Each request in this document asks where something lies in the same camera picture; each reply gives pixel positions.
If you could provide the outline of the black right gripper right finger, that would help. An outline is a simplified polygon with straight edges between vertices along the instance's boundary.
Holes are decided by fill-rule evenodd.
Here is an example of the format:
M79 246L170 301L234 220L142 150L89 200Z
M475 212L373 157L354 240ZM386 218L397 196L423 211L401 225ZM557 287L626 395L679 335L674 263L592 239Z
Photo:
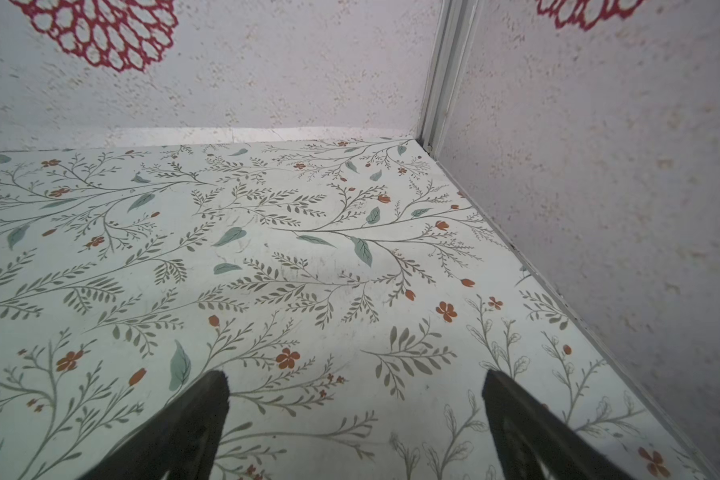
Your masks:
M631 478L505 373L486 374L482 398L506 479Z

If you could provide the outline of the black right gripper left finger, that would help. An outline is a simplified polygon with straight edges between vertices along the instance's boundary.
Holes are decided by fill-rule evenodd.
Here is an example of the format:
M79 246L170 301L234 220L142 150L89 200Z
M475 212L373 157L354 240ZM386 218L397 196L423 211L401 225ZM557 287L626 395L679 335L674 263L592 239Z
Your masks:
M208 479L229 412L226 375L210 371L144 423L84 479Z

